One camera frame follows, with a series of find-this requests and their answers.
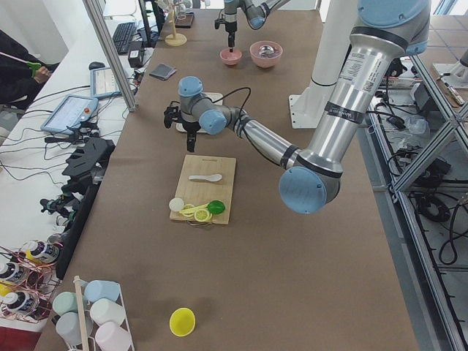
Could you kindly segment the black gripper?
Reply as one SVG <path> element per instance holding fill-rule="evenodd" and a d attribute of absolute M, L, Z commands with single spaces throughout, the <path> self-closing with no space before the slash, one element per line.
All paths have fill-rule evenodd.
<path fill-rule="evenodd" d="M 228 48 L 229 51 L 234 51 L 235 48 L 235 33 L 237 32 L 237 14 L 223 14 L 225 31 L 228 33 Z"/>
<path fill-rule="evenodd" d="M 200 125 L 197 121 L 196 122 L 182 121 L 181 124 L 184 130 L 187 132 L 186 149 L 188 152 L 194 153 L 196 139 L 197 139 L 196 134 L 200 130 Z"/>

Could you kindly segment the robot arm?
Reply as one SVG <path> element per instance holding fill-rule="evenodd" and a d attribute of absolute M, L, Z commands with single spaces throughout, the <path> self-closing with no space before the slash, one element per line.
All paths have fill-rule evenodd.
<path fill-rule="evenodd" d="M 215 20 L 215 29 L 224 25 L 227 32 L 228 48 L 232 53 L 235 48 L 235 33 L 238 30 L 237 12 L 241 9 L 245 14 L 249 27 L 253 30 L 260 29 L 266 22 L 267 17 L 278 8 L 287 3 L 287 0 L 281 1 L 264 1 L 259 5 L 255 5 L 251 0 L 228 0 L 224 1 L 224 9 L 219 13 L 219 17 Z"/>
<path fill-rule="evenodd" d="M 241 107 L 215 105 L 195 76 L 178 84 L 175 121 L 195 147 L 197 131 L 210 135 L 231 129 L 266 159 L 284 169 L 279 182 L 283 203 L 311 214 L 332 201 L 340 189 L 341 161 L 390 63 L 422 53 L 430 24 L 428 1 L 359 1 L 350 32 L 350 52 L 341 67 L 310 144 L 299 149 L 251 118 Z"/>

